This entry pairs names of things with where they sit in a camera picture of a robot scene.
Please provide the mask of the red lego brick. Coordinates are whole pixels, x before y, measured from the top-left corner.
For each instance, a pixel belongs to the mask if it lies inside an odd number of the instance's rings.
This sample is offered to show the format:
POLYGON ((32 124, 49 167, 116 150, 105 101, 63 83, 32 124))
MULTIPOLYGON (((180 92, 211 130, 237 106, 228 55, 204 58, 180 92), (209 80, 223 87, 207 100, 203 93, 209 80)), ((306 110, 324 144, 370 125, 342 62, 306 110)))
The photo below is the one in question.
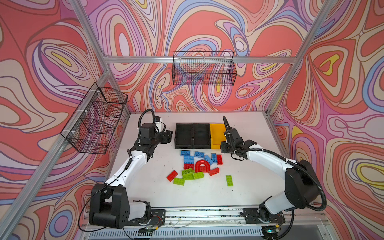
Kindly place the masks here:
POLYGON ((217 164, 219 166, 223 165, 223 158, 222 155, 217 155, 217 164))
POLYGON ((214 168, 214 169, 209 171, 209 176, 212 177, 212 176, 218 174, 219 172, 220 172, 219 168, 214 168))
POLYGON ((178 173, 173 170, 168 176, 167 176, 167 180, 169 182, 172 182, 176 177, 177 177, 178 173))
POLYGON ((195 169, 195 165, 194 164, 184 164, 184 170, 187 170, 187 169, 195 169))

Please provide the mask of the red arch lego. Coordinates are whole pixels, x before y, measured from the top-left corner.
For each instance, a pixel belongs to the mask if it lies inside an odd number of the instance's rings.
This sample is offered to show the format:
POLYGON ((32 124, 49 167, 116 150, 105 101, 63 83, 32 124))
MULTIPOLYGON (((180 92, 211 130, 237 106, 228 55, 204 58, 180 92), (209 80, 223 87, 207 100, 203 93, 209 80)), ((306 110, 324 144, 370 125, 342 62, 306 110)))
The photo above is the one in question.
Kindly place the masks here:
POLYGON ((195 164, 195 172, 203 172, 203 173, 208 173, 211 170, 211 165, 209 162, 205 160, 199 160, 195 164))

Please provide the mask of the lone green lego brick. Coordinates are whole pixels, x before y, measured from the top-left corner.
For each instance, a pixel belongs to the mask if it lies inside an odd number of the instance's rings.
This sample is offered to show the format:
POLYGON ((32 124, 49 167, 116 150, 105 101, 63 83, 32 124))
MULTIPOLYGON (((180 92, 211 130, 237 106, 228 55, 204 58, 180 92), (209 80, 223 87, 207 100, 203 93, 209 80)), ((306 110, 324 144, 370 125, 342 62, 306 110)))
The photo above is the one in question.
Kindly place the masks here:
POLYGON ((233 178, 232 178, 231 175, 226 175, 226 183, 227 183, 228 187, 233 187, 234 186, 233 178))

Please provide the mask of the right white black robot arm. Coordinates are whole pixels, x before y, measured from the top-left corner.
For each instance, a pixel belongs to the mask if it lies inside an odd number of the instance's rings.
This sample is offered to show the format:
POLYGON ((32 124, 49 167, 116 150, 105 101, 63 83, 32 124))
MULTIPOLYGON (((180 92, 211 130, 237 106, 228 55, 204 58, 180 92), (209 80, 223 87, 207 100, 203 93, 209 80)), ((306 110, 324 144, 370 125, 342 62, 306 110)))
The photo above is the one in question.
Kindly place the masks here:
POLYGON ((258 206, 256 218, 259 221, 268 223, 283 211, 308 208, 321 212, 326 209, 325 191, 308 161, 288 159, 255 141, 244 141, 226 117, 223 117, 223 122, 226 140, 221 142, 222 154, 230 154, 236 161, 248 160, 261 164, 285 181, 282 192, 267 198, 258 206))

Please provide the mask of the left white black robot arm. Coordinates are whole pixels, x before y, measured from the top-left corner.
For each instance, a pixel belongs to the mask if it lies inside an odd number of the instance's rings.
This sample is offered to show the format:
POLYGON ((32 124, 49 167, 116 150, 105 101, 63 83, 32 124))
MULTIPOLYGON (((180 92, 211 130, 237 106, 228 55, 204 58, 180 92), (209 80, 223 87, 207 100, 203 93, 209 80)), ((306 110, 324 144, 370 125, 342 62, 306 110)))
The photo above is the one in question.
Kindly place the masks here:
POLYGON ((138 137, 127 150, 128 158, 103 184, 96 184, 89 200, 89 223, 104 228, 123 229, 131 224, 145 226, 154 220, 151 204, 129 200, 128 187, 139 170, 154 156, 159 144, 172 141, 172 131, 166 129, 161 117, 151 109, 139 117, 138 137))

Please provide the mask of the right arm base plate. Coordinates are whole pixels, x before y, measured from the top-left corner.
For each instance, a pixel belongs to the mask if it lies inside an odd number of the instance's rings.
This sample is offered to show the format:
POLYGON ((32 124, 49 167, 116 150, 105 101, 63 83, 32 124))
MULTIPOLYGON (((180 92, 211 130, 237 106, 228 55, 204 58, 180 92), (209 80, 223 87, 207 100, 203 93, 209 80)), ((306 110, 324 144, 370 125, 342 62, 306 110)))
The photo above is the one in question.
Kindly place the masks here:
POLYGON ((268 210, 259 208, 244 208, 240 215, 244 217, 247 224, 279 224, 286 222, 282 212, 273 215, 268 210))

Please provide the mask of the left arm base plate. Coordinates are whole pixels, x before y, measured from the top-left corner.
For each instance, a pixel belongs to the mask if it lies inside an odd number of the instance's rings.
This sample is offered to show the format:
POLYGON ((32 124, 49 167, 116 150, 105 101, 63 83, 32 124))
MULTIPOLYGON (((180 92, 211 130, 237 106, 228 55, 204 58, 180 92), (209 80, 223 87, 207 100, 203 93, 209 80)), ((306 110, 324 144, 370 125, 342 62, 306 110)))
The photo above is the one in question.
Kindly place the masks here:
POLYGON ((165 223, 166 210, 165 209, 152 209, 149 216, 144 216, 141 219, 134 219, 128 221, 126 226, 139 226, 139 227, 161 227, 165 223))

